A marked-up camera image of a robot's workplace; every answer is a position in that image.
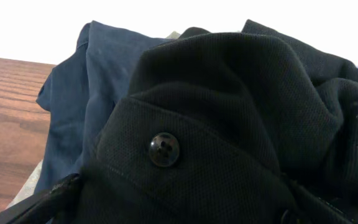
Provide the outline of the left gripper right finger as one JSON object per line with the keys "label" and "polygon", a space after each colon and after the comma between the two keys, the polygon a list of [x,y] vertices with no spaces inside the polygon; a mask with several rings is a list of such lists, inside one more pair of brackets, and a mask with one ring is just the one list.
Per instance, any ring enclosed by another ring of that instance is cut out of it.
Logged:
{"label": "left gripper right finger", "polygon": [[296,208],[287,208],[280,216],[281,224],[356,224],[358,219],[313,195],[294,180],[285,179]]}

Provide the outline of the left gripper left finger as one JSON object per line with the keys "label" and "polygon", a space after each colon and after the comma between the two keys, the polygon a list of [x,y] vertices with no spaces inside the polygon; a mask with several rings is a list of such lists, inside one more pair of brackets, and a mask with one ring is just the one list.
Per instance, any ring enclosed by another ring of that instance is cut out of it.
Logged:
{"label": "left gripper left finger", "polygon": [[70,174],[51,189],[42,190],[0,212],[0,224],[47,223],[74,206],[81,192],[81,175]]}

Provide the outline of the black hydrogen t-shirt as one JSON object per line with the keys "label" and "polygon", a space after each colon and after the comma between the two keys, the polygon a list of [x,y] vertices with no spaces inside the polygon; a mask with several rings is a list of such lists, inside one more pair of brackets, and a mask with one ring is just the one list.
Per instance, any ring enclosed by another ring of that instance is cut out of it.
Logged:
{"label": "black hydrogen t-shirt", "polygon": [[358,67],[253,21],[144,52],[74,223],[280,223],[285,179],[358,219]]}

